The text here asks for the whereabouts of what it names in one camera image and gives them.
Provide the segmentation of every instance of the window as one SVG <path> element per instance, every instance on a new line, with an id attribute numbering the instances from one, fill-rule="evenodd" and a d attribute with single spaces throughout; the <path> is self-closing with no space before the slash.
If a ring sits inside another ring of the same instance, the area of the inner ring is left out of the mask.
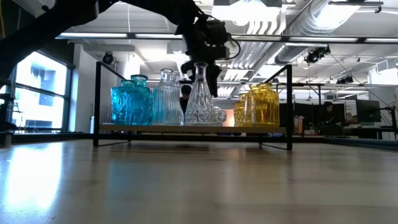
<path id="1" fill-rule="evenodd" d="M 67 128 L 68 73 L 66 66 L 37 52 L 18 63 L 12 122 L 25 128 Z"/>

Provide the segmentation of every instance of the wooden shelf board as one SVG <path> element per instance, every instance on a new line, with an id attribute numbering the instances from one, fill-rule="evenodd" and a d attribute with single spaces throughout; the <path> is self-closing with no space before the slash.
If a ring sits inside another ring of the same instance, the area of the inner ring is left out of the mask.
<path id="1" fill-rule="evenodd" d="M 286 128 L 214 127 L 214 126 L 133 126 L 101 124 L 100 131 L 142 131 L 153 133 L 286 133 Z"/>

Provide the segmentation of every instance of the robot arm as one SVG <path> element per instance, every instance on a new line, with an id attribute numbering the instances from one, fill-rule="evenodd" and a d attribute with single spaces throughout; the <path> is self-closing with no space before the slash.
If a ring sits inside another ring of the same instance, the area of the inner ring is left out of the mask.
<path id="1" fill-rule="evenodd" d="M 28 26 L 0 41 L 0 87 L 12 69 L 25 57 L 39 50 L 72 26 L 86 24 L 98 17 L 118 0 L 57 0 L 54 7 L 44 7 L 45 13 Z M 217 77 L 221 69 L 215 60 L 226 58 L 229 53 L 224 44 L 230 39 L 224 23 L 207 21 L 205 15 L 192 0 L 122 0 L 133 6 L 165 16 L 176 24 L 176 34 L 182 34 L 187 44 L 190 61 L 182 65 L 182 72 L 193 70 L 193 63 L 204 61 L 208 67 L 208 85 L 217 96 Z"/>

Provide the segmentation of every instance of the ceiling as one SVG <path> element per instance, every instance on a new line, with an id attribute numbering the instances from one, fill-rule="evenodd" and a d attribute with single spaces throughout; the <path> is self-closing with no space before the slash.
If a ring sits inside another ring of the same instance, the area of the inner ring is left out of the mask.
<path id="1" fill-rule="evenodd" d="M 54 0 L 14 0 L 24 9 L 39 16 L 43 4 L 53 5 Z M 383 11 L 379 14 L 373 13 L 373 7 L 362 7 L 354 13 L 342 26 L 337 28 L 332 35 L 337 36 L 398 36 L 398 1 L 383 0 Z M 292 19 L 308 1 L 295 0 L 295 6 L 289 6 L 285 10 L 286 20 Z M 212 0 L 201 0 L 196 3 L 210 13 L 213 6 Z M 231 21 L 226 21 L 226 28 L 232 34 L 245 34 L 249 25 L 236 26 Z M 82 26 L 72 27 L 69 32 L 151 32 L 151 33 L 173 33 L 176 26 L 171 24 L 165 17 L 140 9 L 128 4 L 115 4 L 99 17 Z M 149 75 L 150 79 L 159 79 L 162 68 L 178 69 L 178 62 L 186 60 L 184 54 L 167 54 L 169 40 L 78 40 L 85 45 L 89 54 L 100 59 L 105 51 L 112 50 L 118 60 L 123 61 L 129 58 L 132 53 L 128 46 L 134 46 L 137 53 L 144 62 L 141 66 L 141 73 Z M 382 61 L 383 57 L 398 57 L 398 46 L 396 45 L 355 45 L 355 44 L 331 44 L 332 55 L 326 56 L 317 64 L 311 64 L 307 68 L 302 63 L 302 58 L 293 62 L 294 82 L 335 82 L 330 77 L 337 75 L 345 69 L 353 68 L 354 76 L 360 82 L 366 82 L 368 68 L 375 66 L 376 62 Z M 223 68 L 220 76 L 224 77 L 228 67 Z M 252 70 L 247 70 L 244 78 L 250 78 L 252 82 L 262 82 L 273 75 L 269 69 L 262 67 L 259 73 L 252 78 Z M 285 78 L 280 77 L 279 81 L 284 82 Z"/>

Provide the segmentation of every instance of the desk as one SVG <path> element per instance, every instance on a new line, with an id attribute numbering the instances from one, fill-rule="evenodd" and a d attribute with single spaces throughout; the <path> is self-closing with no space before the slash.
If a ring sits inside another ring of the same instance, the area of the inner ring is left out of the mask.
<path id="1" fill-rule="evenodd" d="M 382 140 L 382 133 L 393 133 L 393 128 L 343 128 L 343 133 L 366 139 Z"/>

